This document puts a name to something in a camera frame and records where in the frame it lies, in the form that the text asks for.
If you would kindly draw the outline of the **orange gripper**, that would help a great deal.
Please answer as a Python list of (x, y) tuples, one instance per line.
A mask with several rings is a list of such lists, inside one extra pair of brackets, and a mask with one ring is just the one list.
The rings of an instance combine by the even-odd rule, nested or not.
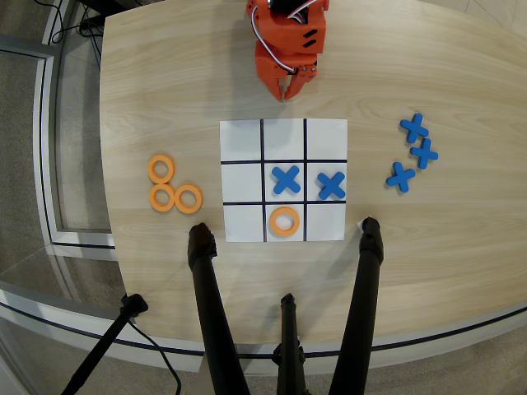
[(285, 39), (275, 43), (259, 40), (255, 48), (257, 74), (278, 101), (290, 100), (317, 76), (318, 54), (317, 39)]

